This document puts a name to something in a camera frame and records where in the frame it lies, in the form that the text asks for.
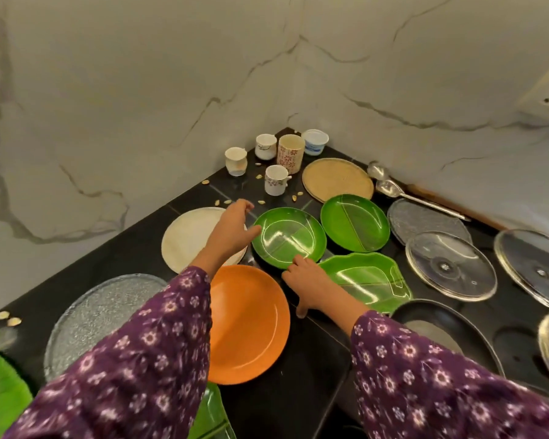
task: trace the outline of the person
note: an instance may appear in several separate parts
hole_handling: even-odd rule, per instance
[[[210,365],[210,282],[260,234],[230,205],[199,255],[130,320],[47,384],[4,439],[186,438]],[[549,405],[473,361],[369,311],[310,259],[283,280],[297,316],[324,312],[351,335],[362,424],[372,439],[549,439]]]

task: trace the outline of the metal ladle handle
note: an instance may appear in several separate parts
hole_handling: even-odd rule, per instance
[[[457,217],[458,219],[461,219],[461,220],[464,220],[466,222],[470,222],[471,220],[469,219],[469,217],[466,217],[465,215],[463,214],[460,214],[459,212],[457,211],[454,211],[453,209],[450,209],[450,208],[447,208],[445,206],[441,206],[441,205],[438,205],[436,203],[433,203],[433,202],[430,202],[428,200],[423,200],[422,198],[417,198],[417,197],[414,197],[412,195],[409,195],[409,194],[405,194],[404,192],[400,195],[401,197],[404,197],[406,199],[409,199],[413,202],[417,202],[417,203],[420,203],[421,205],[425,205],[425,206],[428,206],[429,208],[433,208],[433,209],[436,209],[438,211],[441,211],[441,212],[444,212],[446,214],[449,214],[451,216],[454,216],[454,217]]]

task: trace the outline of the wall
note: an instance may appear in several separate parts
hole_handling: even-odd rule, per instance
[[[511,227],[549,233],[549,0],[306,0],[290,125]]]
[[[285,125],[302,3],[0,0],[0,307]]]

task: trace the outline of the purple sleeve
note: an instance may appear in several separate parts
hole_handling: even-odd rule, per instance
[[[549,405],[394,320],[369,311],[352,330],[368,437],[549,439]]]
[[[189,267],[46,385],[3,438],[186,438],[207,384],[210,328],[207,274]]]

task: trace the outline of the white plate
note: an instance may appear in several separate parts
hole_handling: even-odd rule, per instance
[[[191,263],[225,211],[214,207],[193,209],[181,214],[168,226],[161,242],[161,254],[170,269],[180,273]],[[234,254],[224,265],[239,263],[246,250],[247,247]]]

